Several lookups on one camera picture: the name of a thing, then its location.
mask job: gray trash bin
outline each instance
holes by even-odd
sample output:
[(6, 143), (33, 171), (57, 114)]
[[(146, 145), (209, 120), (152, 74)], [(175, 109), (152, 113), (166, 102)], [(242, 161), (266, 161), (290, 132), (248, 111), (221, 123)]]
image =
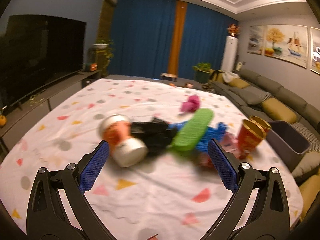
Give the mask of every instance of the gray trash bin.
[(285, 121), (269, 121), (267, 141), (292, 172), (310, 149), (311, 143)]

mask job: white cup lid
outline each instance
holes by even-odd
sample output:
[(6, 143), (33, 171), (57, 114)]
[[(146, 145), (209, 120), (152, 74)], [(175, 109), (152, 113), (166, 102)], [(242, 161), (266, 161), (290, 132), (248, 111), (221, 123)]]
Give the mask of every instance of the white cup lid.
[(140, 162), (148, 153), (147, 146), (137, 138), (129, 138), (120, 143), (112, 157), (121, 167), (129, 167)]
[(119, 121), (127, 121), (130, 122), (129, 117), (123, 115), (123, 114), (115, 114), (112, 116), (107, 117), (106, 119), (104, 119), (99, 127), (99, 135), (102, 138), (103, 137), (103, 133), (104, 131), (113, 123), (115, 122), (119, 122)]

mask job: green sponge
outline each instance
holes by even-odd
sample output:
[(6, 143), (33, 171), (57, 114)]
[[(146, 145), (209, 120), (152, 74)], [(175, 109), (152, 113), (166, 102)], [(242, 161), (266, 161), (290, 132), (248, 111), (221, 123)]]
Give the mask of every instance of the green sponge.
[(200, 141), (214, 114), (208, 108), (198, 109), (172, 141), (172, 147), (177, 151), (190, 151)]

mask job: gray wall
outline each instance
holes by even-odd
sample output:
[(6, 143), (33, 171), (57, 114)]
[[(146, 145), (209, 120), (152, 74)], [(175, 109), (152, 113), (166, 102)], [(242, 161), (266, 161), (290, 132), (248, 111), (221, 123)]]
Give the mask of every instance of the gray wall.
[(239, 61), (246, 62), (243, 68), (253, 70), (279, 82), (320, 110), (320, 75), (310, 71), (309, 65), (305, 69), (278, 59), (247, 53), (249, 27), (271, 24), (304, 25), (320, 28), (316, 17), (313, 15), (291, 15), (240, 22)]
[(87, 23), (84, 61), (95, 43), (103, 0), (11, 0), (0, 18), (0, 35), (5, 33), (10, 15), (40, 14), (69, 18)]

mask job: white cloth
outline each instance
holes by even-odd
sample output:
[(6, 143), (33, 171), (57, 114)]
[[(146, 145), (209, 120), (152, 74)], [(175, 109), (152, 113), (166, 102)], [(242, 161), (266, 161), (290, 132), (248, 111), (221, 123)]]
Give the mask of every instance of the white cloth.
[(223, 78), (223, 81), (225, 83), (229, 83), (232, 80), (234, 80), (235, 78), (239, 78), (239, 75), (235, 74), (235, 73), (232, 73), (232, 72), (223, 72), (222, 73), (222, 78)]
[[(18, 226), (26, 232), (31, 187), (40, 167), (61, 170), (92, 152), (101, 138), (100, 122), (112, 114), (132, 121), (153, 116), (177, 123), (192, 114), (179, 113), (189, 95), (201, 98), (218, 122), (237, 134), (244, 115), (223, 96), (193, 89), (175, 88), (146, 81), (100, 79), (71, 96), (40, 120), (12, 149), (0, 168), (0, 198)], [(290, 223), (296, 222), (303, 201), (292, 175), (266, 141), (246, 160), (254, 168), (276, 166), (287, 190)], [(62, 202), (72, 225), (80, 227), (63, 190)], [(257, 191), (238, 223), (245, 224)], [(201, 171), (191, 162), (177, 160), (168, 151), (151, 161), (120, 168), (109, 158), (91, 191), (85, 196), (101, 221), (118, 240), (198, 240), (218, 218), (232, 193), (214, 171)]]

